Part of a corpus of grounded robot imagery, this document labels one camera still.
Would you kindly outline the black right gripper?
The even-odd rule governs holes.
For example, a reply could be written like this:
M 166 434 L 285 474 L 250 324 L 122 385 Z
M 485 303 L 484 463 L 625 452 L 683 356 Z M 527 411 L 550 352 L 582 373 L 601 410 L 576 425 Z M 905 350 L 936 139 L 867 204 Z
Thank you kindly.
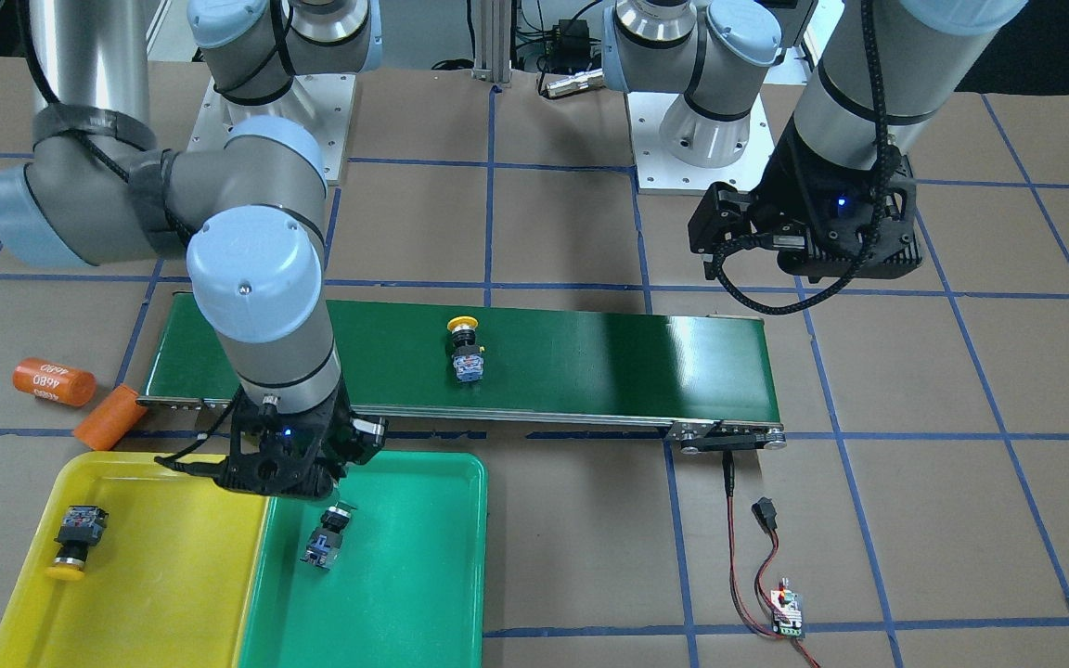
M 264 497 L 330 497 L 351 465 L 365 465 L 386 442 L 389 419 L 356 413 L 339 380 L 329 397 L 303 413 L 281 413 L 238 389 L 232 403 L 230 451 L 213 482 Z

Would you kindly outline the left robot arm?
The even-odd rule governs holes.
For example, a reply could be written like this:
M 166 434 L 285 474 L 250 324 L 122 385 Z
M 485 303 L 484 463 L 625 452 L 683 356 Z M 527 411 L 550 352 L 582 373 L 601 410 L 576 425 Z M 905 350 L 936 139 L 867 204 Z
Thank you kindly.
M 747 240 L 783 271 L 839 278 L 864 249 L 878 149 L 896 157 L 872 257 L 861 278 L 921 265 L 909 147 L 1022 1 L 848 1 L 758 185 L 716 181 L 688 224 L 690 250 L 715 277 L 721 246 Z M 605 12 L 605 82 L 673 97 L 659 136 L 702 168 L 734 164 L 752 106 L 784 49 L 783 25 L 756 1 L 616 1 Z

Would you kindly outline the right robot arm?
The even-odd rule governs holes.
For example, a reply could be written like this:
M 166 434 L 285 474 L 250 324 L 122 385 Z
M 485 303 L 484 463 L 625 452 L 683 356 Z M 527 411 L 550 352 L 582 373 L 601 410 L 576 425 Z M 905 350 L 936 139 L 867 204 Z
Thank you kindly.
M 160 457 L 221 490 L 326 499 L 385 441 L 351 407 L 323 295 L 321 144 L 266 115 L 303 73 L 367 68 L 365 1 L 192 1 L 213 88 L 251 115 L 218 149 L 161 147 L 149 126 L 143 16 L 131 1 L 20 1 L 38 92 L 32 160 L 0 173 L 0 240 L 43 269 L 186 262 L 192 297 L 238 378 L 229 453 Z

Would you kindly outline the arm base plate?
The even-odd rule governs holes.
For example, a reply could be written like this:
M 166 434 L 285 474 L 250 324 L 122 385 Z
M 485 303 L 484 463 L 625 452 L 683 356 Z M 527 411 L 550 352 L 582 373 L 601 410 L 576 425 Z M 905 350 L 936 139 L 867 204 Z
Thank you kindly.
M 641 193 L 701 195 L 713 182 L 741 191 L 759 185 L 775 149 L 761 97 L 734 122 L 692 114 L 680 94 L 632 92 L 626 102 Z
M 352 73 L 314 73 L 297 77 L 282 98 L 262 106 L 242 106 L 224 100 L 208 86 L 187 141 L 187 151 L 223 147 L 232 135 L 232 127 L 250 116 L 286 118 L 313 135 L 321 147 L 324 178 L 328 185 L 338 186 L 342 181 L 355 97 L 356 76 Z

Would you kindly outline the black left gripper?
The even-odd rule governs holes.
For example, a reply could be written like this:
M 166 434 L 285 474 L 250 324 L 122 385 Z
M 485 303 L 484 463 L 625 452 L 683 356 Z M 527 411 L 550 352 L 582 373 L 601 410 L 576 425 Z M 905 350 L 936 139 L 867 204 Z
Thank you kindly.
M 773 242 L 783 271 L 805 276 L 811 282 L 841 277 L 864 245 L 872 220 L 869 188 L 872 173 L 824 160 L 786 125 L 758 186 L 741 193 L 726 182 L 713 182 L 692 214 L 691 252 L 703 255 L 704 279 L 725 277 L 725 257 L 717 246 L 753 234 L 773 234 L 797 242 Z M 880 237 L 873 258 L 864 263 L 859 278 L 897 279 L 921 266 L 923 253 L 915 233 L 917 183 L 907 156 L 892 173 L 890 196 L 885 202 Z

